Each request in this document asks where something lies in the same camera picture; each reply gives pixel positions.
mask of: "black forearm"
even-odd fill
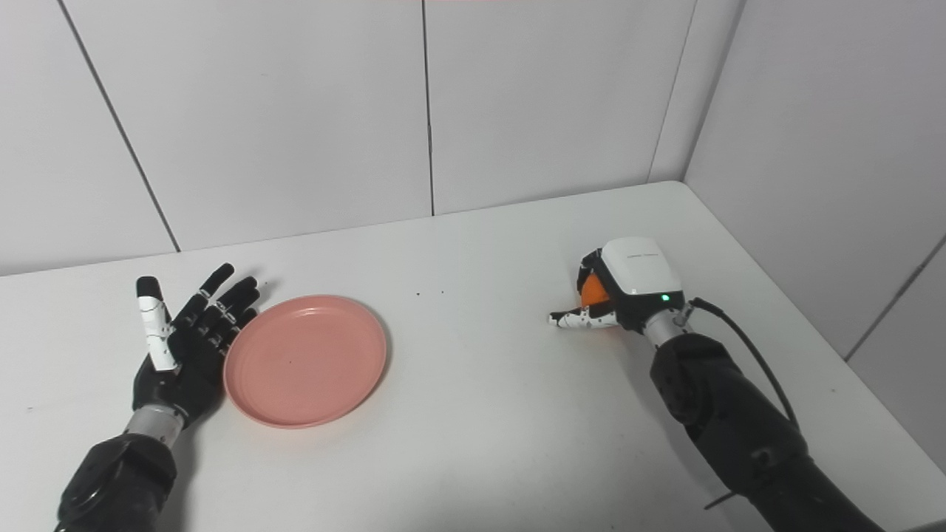
[[[177,471],[157,439],[123,434],[94,446],[62,494],[57,532],[152,532]]]
[[[773,471],[771,482],[749,496],[775,532],[883,532],[808,456]]]

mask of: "orange object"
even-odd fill
[[[597,274],[589,275],[588,278],[585,279],[585,284],[582,285],[582,307],[602,303],[607,300],[607,292],[604,291],[601,279],[598,278]]]

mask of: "robotic arm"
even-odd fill
[[[775,532],[883,532],[818,468],[778,382],[745,334],[721,310],[687,303],[651,239],[612,240],[582,260],[583,306],[550,314],[562,328],[620,325],[657,350],[650,376],[671,416],[731,491],[755,506]],[[750,382],[719,342],[693,332],[693,308],[721,317],[747,342],[786,409]]]
[[[138,279],[149,355],[134,379],[131,420],[85,456],[62,493],[56,532],[154,530],[177,476],[171,447],[219,398],[223,357],[256,316],[252,277],[210,304],[233,272],[230,264],[218,268],[173,321],[157,279]]]

